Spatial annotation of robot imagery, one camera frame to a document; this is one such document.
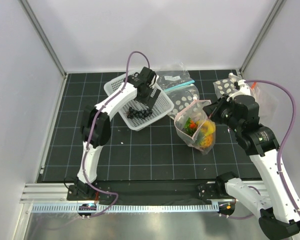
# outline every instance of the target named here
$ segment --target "pink bag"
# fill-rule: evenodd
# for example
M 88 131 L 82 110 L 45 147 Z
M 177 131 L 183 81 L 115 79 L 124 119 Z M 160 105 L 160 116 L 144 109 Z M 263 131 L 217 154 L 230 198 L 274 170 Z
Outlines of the pink bag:
M 203 111 L 210 100 L 194 100 L 174 118 L 178 136 L 189 146 L 207 154 L 216 142 L 216 125 Z

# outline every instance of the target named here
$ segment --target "clear plastic bag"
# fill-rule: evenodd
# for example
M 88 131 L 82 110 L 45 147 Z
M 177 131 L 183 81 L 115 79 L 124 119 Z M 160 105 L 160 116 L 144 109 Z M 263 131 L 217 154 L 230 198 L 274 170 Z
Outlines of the clear plastic bag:
M 278 107 L 278 99 L 258 84 L 253 89 L 255 101 L 259 104 L 260 123 L 269 126 Z
M 193 84 L 177 87 L 165 93 L 174 103 L 174 109 L 167 114 L 172 119 L 175 119 L 177 114 L 188 107 L 193 100 L 199 100 L 198 88 Z
M 162 90 L 167 90 L 180 84 L 193 81 L 182 62 L 165 66 L 155 73 L 159 77 L 156 83 L 162 88 Z
M 230 95 L 237 92 L 238 90 L 235 89 L 234 83 L 239 80 L 241 80 L 240 77 L 234 74 L 229 74 L 229 78 L 215 81 L 213 86 L 217 98 L 220 98 L 223 94 Z M 279 101 L 258 84 L 255 87 L 252 86 L 252 88 L 250 87 L 250 94 L 259 104 L 260 123 L 265 126 L 269 126 L 272 122 Z
M 216 142 L 216 125 L 203 111 L 203 107 L 209 104 L 210 100 L 194 100 L 174 118 L 178 136 L 203 154 L 207 154 Z

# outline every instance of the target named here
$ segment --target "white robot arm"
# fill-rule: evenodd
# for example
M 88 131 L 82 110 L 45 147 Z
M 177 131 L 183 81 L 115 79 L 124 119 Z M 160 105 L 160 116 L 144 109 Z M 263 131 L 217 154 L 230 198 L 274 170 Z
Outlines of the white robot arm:
M 89 199 L 95 194 L 95 191 L 88 183 L 94 183 L 97 179 L 99 157 L 103 146 L 111 137 L 111 119 L 131 100 L 139 101 L 149 108 L 152 108 L 161 92 L 159 89 L 156 89 L 154 92 L 153 87 L 156 81 L 156 73 L 151 69 L 144 67 L 140 73 L 136 72 L 128 76 L 124 88 L 124 83 L 122 83 L 122 85 L 106 100 L 94 106 L 88 105 L 84 109 L 80 127 L 83 141 L 83 154 L 80 170 L 74 181 L 75 189 L 77 191 L 76 194 L 79 198 Z M 93 119 L 98 110 L 102 111 L 97 116 L 95 125 L 92 126 Z M 91 130 L 93 132 L 87 151 L 86 145 Z
M 218 191 L 238 199 L 247 207 L 259 219 L 260 227 L 269 239 L 296 235 L 300 232 L 300 199 L 281 160 L 281 172 L 297 201 L 298 209 L 295 209 L 278 172 L 280 146 L 271 129 L 259 124 L 259 105 L 250 96 L 250 87 L 245 80 L 236 79 L 232 74 L 229 78 L 234 78 L 238 91 L 224 95 L 203 110 L 212 121 L 226 124 L 235 132 L 236 141 L 256 166 L 270 200 L 249 188 L 233 173 L 217 177 L 216 186 L 222 186 Z
M 122 85 L 118 88 L 117 91 L 115 91 L 111 96 L 109 96 L 106 100 L 96 104 L 94 106 L 95 109 L 100 109 L 105 103 L 110 99 L 112 96 L 114 96 L 117 92 L 121 91 Z M 107 113 L 109 116 L 109 120 L 111 121 L 112 118 L 115 116 L 115 114 L 128 102 L 135 99 L 137 97 L 138 89 L 135 88 L 131 83 L 127 83 L 124 90 L 119 94 L 116 98 L 114 98 L 108 105 L 105 106 L 103 109 L 104 113 Z M 83 142 L 83 154 L 84 155 L 86 149 L 87 142 Z M 85 169 L 86 169 L 86 175 L 90 183 L 93 183 L 97 179 L 97 166 L 99 162 L 100 153 L 102 151 L 103 145 L 99 145 L 96 148 L 92 144 L 89 146 L 89 152 L 85 159 Z M 79 173 L 77 174 L 78 179 L 86 183 L 86 179 L 83 174 L 83 168 L 82 164 L 80 165 Z

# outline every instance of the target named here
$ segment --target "metal frame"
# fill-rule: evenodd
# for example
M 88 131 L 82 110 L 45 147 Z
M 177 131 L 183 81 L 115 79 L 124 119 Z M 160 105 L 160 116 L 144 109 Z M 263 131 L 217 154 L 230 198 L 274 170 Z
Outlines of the metal frame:
M 37 182 L 37 179 L 38 179 L 39 175 L 42 174 L 44 172 L 44 169 L 45 169 L 45 163 L 46 163 L 47 156 L 48 156 L 49 145 L 50 145 L 50 142 L 51 142 L 51 139 L 52 139 L 52 136 L 53 136 L 53 132 L 54 132 L 54 128 L 55 128 L 55 124 L 56 124 L 57 116 L 58 116 L 58 112 L 59 112 L 59 107 L 60 107 L 62 97 L 63 97 L 64 91 L 65 91 L 66 83 L 68 81 L 68 76 L 69 75 L 67 73 L 64 76 L 64 79 L 62 81 L 62 84 L 61 84 L 61 87 L 60 87 L 60 90 L 59 90 L 58 99 L 57 99 L 56 104 L 54 106 L 54 111 L 53 111 L 53 115 L 52 115 L 52 118 L 51 118 L 50 123 L 49 123 L 48 135 L 47 135 L 46 140 L 44 142 L 44 147 L 43 147 L 43 150 L 42 150 L 41 161 L 40 161 L 40 167 L 37 171 L 37 174 L 36 174 L 36 177 L 35 177 L 35 182 Z
M 51 46 L 43 28 L 41 27 L 34 11 L 32 10 L 31 6 L 28 3 L 28 0 L 18 0 L 24 9 L 26 15 L 28 16 L 30 22 L 32 23 L 35 31 L 39 35 L 43 45 L 45 46 L 46 50 L 48 51 L 49 55 L 51 56 L 53 62 L 55 63 L 56 67 L 60 71 L 61 75 L 65 78 L 66 77 L 66 71 L 63 68 L 61 62 L 59 61 L 56 52 L 54 51 L 53 47 Z
M 244 181 L 245 184 L 249 186 L 253 186 L 260 191 L 261 196 L 266 199 L 269 198 L 267 189 L 263 183 L 263 181 Z M 34 206 L 40 207 L 42 204 L 47 204 L 48 206 L 58 205 L 73 205 L 78 203 L 89 203 L 91 201 L 67 201 L 68 190 L 62 183 L 31 183 L 26 184 L 20 199 L 20 215 L 19 220 L 14 232 L 13 239 L 21 240 L 24 239 L 27 231 L 27 226 L 30 220 L 30 215 Z M 210 207 L 202 207 L 200 209 L 196 209 L 193 207 L 185 207 L 185 206 L 165 206 L 161 209 L 161 212 L 213 212 L 211 210 L 215 210 L 214 205 L 212 204 L 212 208 Z M 144 211 L 144 207 L 141 206 L 136 207 L 133 210 L 129 210 L 129 213 L 142 213 Z M 122 207 L 118 207 L 113 209 L 112 213 L 122 213 L 127 212 Z
M 240 72 L 243 74 L 244 71 L 247 69 L 247 66 L 249 65 L 251 59 L 255 55 L 258 47 L 260 46 L 262 40 L 265 38 L 268 30 L 270 29 L 272 23 L 274 22 L 276 16 L 282 9 L 283 5 L 285 4 L 286 0 L 276 0 L 274 3 L 268 17 L 266 18 L 260 32 L 258 33 L 256 39 L 254 40 L 254 43 L 252 44 L 252 47 L 250 48 L 249 53 L 245 57 L 245 60 L 243 61 L 242 67 L 240 68 Z

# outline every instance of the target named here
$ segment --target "black grid mat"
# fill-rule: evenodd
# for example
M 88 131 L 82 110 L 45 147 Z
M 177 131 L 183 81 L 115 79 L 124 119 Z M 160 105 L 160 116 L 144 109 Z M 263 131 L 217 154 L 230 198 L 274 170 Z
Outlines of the black grid mat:
M 213 82 L 227 78 L 231 70 L 189 72 L 200 99 L 213 102 L 217 100 Z M 59 182 L 77 175 L 83 152 L 79 128 L 83 109 L 106 99 L 104 84 L 121 74 L 69 75 L 39 182 Z M 233 143 L 234 135 L 225 125 L 217 125 L 216 143 L 207 155 L 186 146 L 167 116 L 140 131 L 131 131 L 117 113 L 111 130 L 111 139 L 99 159 L 98 180 L 213 179 L 228 171 L 243 179 L 260 178 L 244 151 Z

